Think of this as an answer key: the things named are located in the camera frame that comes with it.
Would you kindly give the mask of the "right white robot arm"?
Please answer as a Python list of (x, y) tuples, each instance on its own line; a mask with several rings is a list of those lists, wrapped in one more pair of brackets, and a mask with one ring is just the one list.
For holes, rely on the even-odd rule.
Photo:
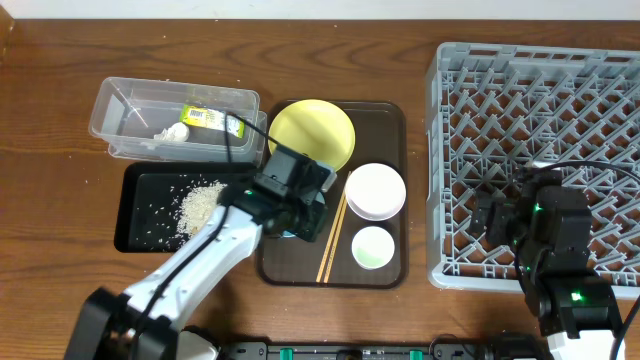
[(475, 194), (470, 230), (514, 253), (516, 279), (555, 359), (621, 359), (624, 323), (609, 282), (589, 267), (586, 195), (532, 169), (515, 198)]

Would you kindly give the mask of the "small white green cup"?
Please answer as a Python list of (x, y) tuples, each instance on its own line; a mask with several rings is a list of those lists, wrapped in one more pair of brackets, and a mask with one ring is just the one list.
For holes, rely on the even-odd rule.
[(351, 252), (361, 268), (376, 270), (391, 261), (395, 253), (395, 242), (384, 228), (369, 226), (354, 235)]

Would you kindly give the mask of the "pink white bowl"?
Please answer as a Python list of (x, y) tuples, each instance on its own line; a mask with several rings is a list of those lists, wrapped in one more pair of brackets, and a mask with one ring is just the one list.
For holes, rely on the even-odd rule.
[(350, 209), (359, 217), (385, 221), (403, 208), (406, 185), (394, 168), (382, 163), (368, 163), (348, 177), (345, 195)]

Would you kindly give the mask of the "yellow green snack wrapper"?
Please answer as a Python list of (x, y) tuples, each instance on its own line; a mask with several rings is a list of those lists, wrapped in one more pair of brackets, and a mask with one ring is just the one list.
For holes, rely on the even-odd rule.
[(245, 124), (238, 117), (221, 110), (185, 105), (179, 121), (187, 126), (225, 131), (236, 138), (243, 138), (245, 134)]

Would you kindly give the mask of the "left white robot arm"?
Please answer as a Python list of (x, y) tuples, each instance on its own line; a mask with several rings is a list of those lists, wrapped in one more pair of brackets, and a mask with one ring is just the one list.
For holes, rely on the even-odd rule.
[(284, 145), (246, 183), (224, 188), (201, 230), (164, 264), (123, 293), (99, 288), (84, 302), (67, 359), (216, 359), (219, 345), (187, 321), (265, 235), (312, 242), (337, 177), (328, 164)]

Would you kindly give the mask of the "pile of rice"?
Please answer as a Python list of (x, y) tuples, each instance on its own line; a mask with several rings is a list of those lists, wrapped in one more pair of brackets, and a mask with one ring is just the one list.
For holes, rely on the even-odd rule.
[(199, 233), (219, 204), (227, 184), (219, 180), (192, 181), (169, 188), (170, 203), (153, 208), (152, 227), (146, 231), (153, 250), (177, 250)]

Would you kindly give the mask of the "white tissue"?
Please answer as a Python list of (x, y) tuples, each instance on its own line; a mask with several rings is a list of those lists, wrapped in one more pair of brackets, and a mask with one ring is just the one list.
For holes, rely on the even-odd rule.
[(178, 122), (169, 128), (165, 128), (161, 133), (155, 134), (153, 139), (159, 141), (186, 142), (189, 135), (189, 127), (182, 122)]

